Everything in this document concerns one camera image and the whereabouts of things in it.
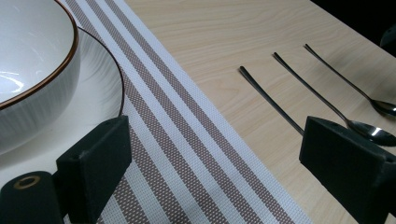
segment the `white bowl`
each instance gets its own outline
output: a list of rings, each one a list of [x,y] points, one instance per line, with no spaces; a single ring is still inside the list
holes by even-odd
[[[62,115],[40,135],[0,155],[0,188],[15,176],[57,171],[56,159],[105,120],[121,115],[122,73],[116,59],[98,39],[78,28],[81,70],[76,93]]]
[[[0,1],[0,154],[37,136],[69,104],[78,28],[53,0]]]

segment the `silverware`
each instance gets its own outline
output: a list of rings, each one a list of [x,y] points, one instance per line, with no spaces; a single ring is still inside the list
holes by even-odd
[[[274,57],[282,64],[290,73],[292,73],[301,83],[303,83],[309,90],[311,90],[324,104],[332,109],[345,123],[349,130],[360,134],[364,138],[383,147],[396,147],[396,137],[380,128],[365,124],[359,121],[350,120],[345,117],[334,105],[327,101],[317,91],[315,91],[308,83],[306,83],[297,73],[295,73],[283,59],[275,52]]]
[[[300,135],[304,135],[303,129],[291,117],[289,117],[289,115],[262,89],[259,83],[254,80],[254,78],[250,75],[250,73],[244,66],[241,66],[239,68],[239,71],[241,72],[242,76],[244,76],[244,78],[250,83],[250,85],[252,85],[256,89],[256,91],[258,91],[268,101],[268,103],[270,103],[270,105],[273,106],[274,109],[277,110],[277,112],[285,120],[287,120],[288,123],[291,124],[291,126],[293,126],[295,130],[297,130]]]
[[[391,115],[391,116],[396,116],[396,105],[383,102],[383,101],[377,101],[372,98],[370,98],[364,91],[359,89],[357,86],[355,86],[352,82],[350,82],[348,79],[343,77],[339,72],[337,72],[333,67],[331,67],[328,63],[326,63],[319,55],[317,55],[307,44],[304,45],[305,49],[308,50],[312,55],[314,55],[318,60],[320,60],[322,63],[324,63],[327,67],[329,67],[334,73],[339,76],[341,79],[343,79],[347,84],[349,84],[353,89],[358,91],[361,95],[363,95],[372,105],[372,107],[380,114],[382,115]]]

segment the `dark floor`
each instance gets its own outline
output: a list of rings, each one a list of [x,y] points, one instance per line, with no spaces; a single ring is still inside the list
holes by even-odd
[[[371,40],[373,43],[395,55],[395,41],[388,46],[381,46],[381,39],[386,31],[396,24],[396,7],[392,0],[358,1],[358,0],[311,0],[334,17]]]

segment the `brown stripe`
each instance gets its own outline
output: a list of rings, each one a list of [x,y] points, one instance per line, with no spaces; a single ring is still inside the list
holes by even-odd
[[[107,4],[112,8],[114,13],[119,17],[123,25],[128,29],[130,34],[139,43],[142,49],[147,53],[150,59],[156,64],[157,68],[161,71],[164,77],[172,85],[180,98],[183,99],[185,104],[193,112],[196,118],[204,125],[205,129],[214,138],[216,143],[220,146],[223,152],[227,155],[230,161],[235,165],[241,175],[246,179],[249,185],[265,203],[274,217],[281,223],[293,223],[289,215],[276,201],[274,196],[262,184],[257,176],[251,171],[248,165],[239,156],[237,151],[231,146],[227,139],[222,135],[216,125],[206,115],[204,110],[193,100],[190,94],[186,91],[184,86],[176,79],[175,75],[170,71],[167,65],[162,61],[154,49],[149,45],[146,39],[136,30],[134,25],[128,20],[123,12],[116,6],[113,1],[106,0]]]
[[[101,39],[99,34],[97,33],[96,29],[92,26],[88,18],[85,16],[79,5],[72,0],[66,0],[67,5],[70,6],[73,13],[78,18],[78,21],[84,26],[84,28],[89,31],[92,35],[98,38],[103,44],[104,41]],[[122,71],[123,79],[125,80],[126,76]],[[146,223],[149,222],[143,213],[142,208],[140,207],[139,203],[137,202],[136,197],[133,195],[132,190],[130,189],[128,183],[125,181],[124,177],[122,178],[121,182],[117,186],[116,190],[113,193],[117,203],[119,204],[120,210],[124,214],[127,220],[131,220],[133,223],[135,222],[142,222]],[[102,218],[98,219],[98,223],[103,223]]]
[[[149,223],[128,181],[123,176],[113,194],[128,223]]]
[[[165,153],[168,160],[172,163],[172,165],[177,170],[177,174],[185,183],[186,187],[189,189],[192,197],[195,201],[203,208],[203,211],[210,222],[219,222],[219,223],[227,223],[227,220],[222,215],[220,210],[217,208],[212,198],[205,191],[199,179],[193,173],[190,166],[184,161],[180,152],[177,150],[176,146],[172,143],[172,140],[169,138],[161,124],[155,118],[155,116],[150,111],[149,107],[144,102],[141,95],[134,88],[131,81],[128,79],[126,82],[126,90],[131,90],[131,93],[127,96],[134,102],[134,107],[142,117],[143,121],[148,126],[151,133],[155,133],[153,136],[156,139],[157,143],[160,145],[161,149]],[[152,168],[148,168],[148,173],[152,172]],[[184,223],[182,220],[179,220],[175,215],[170,215],[169,217],[172,220],[172,223]]]
[[[108,19],[106,14],[102,11],[102,9],[96,4],[95,1],[89,0],[87,2],[92,8],[92,10],[95,12],[95,14],[98,16],[98,18],[101,20],[102,24],[111,33],[112,37],[118,42],[120,48],[127,56],[130,63],[136,68],[136,71],[138,71],[139,75],[141,77],[151,77],[151,74],[149,73],[145,65],[142,64],[142,62],[134,54],[130,46],[125,42],[122,36],[120,36],[118,30],[114,27],[114,25]],[[220,212],[216,204],[213,202],[213,199],[206,192],[205,188],[203,187],[199,179],[196,177],[190,166],[184,161],[180,152],[176,150],[177,149],[176,146],[173,144],[172,140],[167,135],[166,131],[163,129],[163,127],[158,122],[158,120],[154,117],[149,107],[146,105],[146,103],[138,94],[138,92],[136,91],[135,93],[128,94],[128,97],[130,97],[131,102],[134,102],[134,106],[136,110],[138,111],[142,119],[145,121],[150,131],[152,133],[155,133],[154,137],[156,141],[158,142],[161,149],[167,156],[168,160],[176,168],[180,178],[186,184],[186,187],[191,192],[192,197],[200,205],[200,207],[204,211],[209,221],[226,223],[227,220]]]
[[[189,218],[184,213],[175,195],[166,185],[165,180],[161,176],[154,162],[151,160],[149,154],[143,147],[136,133],[131,128],[131,148],[132,157],[134,158],[140,172],[148,182],[150,189],[155,195],[155,198],[160,203],[163,211],[168,216],[171,223],[190,223]],[[130,213],[134,212],[134,206],[130,206]]]
[[[191,127],[188,125],[186,120],[184,120],[183,117],[179,114],[179,112],[177,111],[175,106],[172,104],[172,102],[169,100],[169,98],[167,97],[165,92],[163,92],[161,87],[157,84],[157,82],[151,76],[151,74],[149,73],[147,68],[134,55],[132,49],[130,49],[130,47],[126,43],[125,39],[123,39],[123,37],[118,32],[118,30],[114,27],[114,25],[108,19],[106,14],[102,11],[101,8],[99,8],[98,5],[92,4],[92,7],[95,7],[95,9],[93,9],[93,10],[95,11],[96,15],[98,15],[102,24],[104,24],[105,27],[107,28],[107,30],[111,34],[113,34],[113,38],[116,40],[116,42],[120,46],[123,46],[123,48],[121,48],[121,49],[123,50],[125,55],[128,57],[129,61],[134,65],[134,67],[138,71],[139,75],[146,82],[146,84],[150,88],[151,92],[155,95],[155,97],[157,98],[159,103],[162,105],[163,109],[166,111],[166,113],[171,118],[171,120],[176,124],[176,126],[180,129],[181,133],[184,135],[185,139],[189,142],[192,149],[195,151],[195,153],[198,155],[198,157],[204,163],[204,165],[208,169],[208,171],[213,175],[215,180],[220,185],[221,189],[229,197],[230,201],[233,203],[235,208],[239,211],[241,216],[248,223],[261,222],[260,218],[253,211],[253,209],[249,206],[248,202],[243,197],[243,195],[239,192],[239,190],[236,188],[236,186],[233,184],[233,182],[230,180],[230,178],[227,177],[227,175],[224,173],[224,171],[221,169],[221,167],[217,164],[216,160],[212,157],[212,155],[205,148],[204,144],[201,142],[199,137],[191,129]]]

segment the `wooden table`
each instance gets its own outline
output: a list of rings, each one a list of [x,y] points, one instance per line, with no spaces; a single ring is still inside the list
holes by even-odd
[[[314,223],[353,217],[299,162],[302,137],[240,75],[244,65],[304,127],[307,116],[344,122],[289,74],[277,52],[348,118],[396,134],[309,44],[374,99],[396,103],[395,58],[308,0],[126,0]],[[395,148],[386,148],[395,153]]]

